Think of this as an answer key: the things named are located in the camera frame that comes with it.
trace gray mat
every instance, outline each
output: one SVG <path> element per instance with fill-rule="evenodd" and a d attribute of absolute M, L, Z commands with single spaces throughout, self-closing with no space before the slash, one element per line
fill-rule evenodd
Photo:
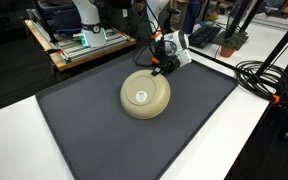
<path fill-rule="evenodd" d="M 76 179 L 159 178 L 237 81 L 199 63 L 169 74 L 171 99 L 151 120 L 120 105 L 123 81 L 140 67 L 127 54 L 37 94 L 37 100 Z M 142 59 L 150 59 L 148 52 Z"/>

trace floor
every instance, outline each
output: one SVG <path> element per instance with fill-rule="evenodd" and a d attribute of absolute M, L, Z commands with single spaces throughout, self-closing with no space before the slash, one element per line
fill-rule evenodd
<path fill-rule="evenodd" d="M 143 23 L 141 26 L 140 34 L 144 37 L 140 41 L 144 44 L 147 26 Z M 0 109 L 59 83 L 48 59 L 37 44 L 26 38 L 24 29 L 19 26 L 13 32 L 23 33 L 18 33 L 16 38 L 7 36 L 0 43 Z M 288 129 L 288 116 L 284 116 L 283 109 L 267 110 L 225 179 L 288 180 L 288 142 L 278 138 Z"/>

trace white label on bowl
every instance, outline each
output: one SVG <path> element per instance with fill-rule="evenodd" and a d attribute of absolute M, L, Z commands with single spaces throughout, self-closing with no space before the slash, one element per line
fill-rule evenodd
<path fill-rule="evenodd" d="M 139 91 L 136 93 L 136 100 L 138 102 L 144 102 L 147 99 L 147 93 L 145 91 Z"/>

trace white tabletop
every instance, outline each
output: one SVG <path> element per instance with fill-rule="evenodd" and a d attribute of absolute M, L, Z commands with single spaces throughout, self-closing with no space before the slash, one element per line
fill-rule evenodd
<path fill-rule="evenodd" d="M 285 32 L 250 25 L 248 43 L 229 59 L 236 65 L 243 60 L 265 60 Z M 216 45 L 203 52 L 214 55 Z M 198 62 L 220 72 L 234 73 L 196 54 Z M 276 63 L 285 67 L 288 50 Z M 214 112 L 183 150 L 162 179 L 223 179 L 253 131 L 268 102 L 237 87 Z M 0 180 L 73 179 L 35 97 L 0 110 Z"/>

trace beige bowl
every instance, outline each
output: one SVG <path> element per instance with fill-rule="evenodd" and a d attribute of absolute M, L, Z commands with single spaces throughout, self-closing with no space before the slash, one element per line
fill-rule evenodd
<path fill-rule="evenodd" d="M 131 74 L 123 83 L 120 98 L 124 110 L 137 119 L 149 119 L 160 114 L 167 106 L 171 90 L 167 79 L 152 70 Z"/>

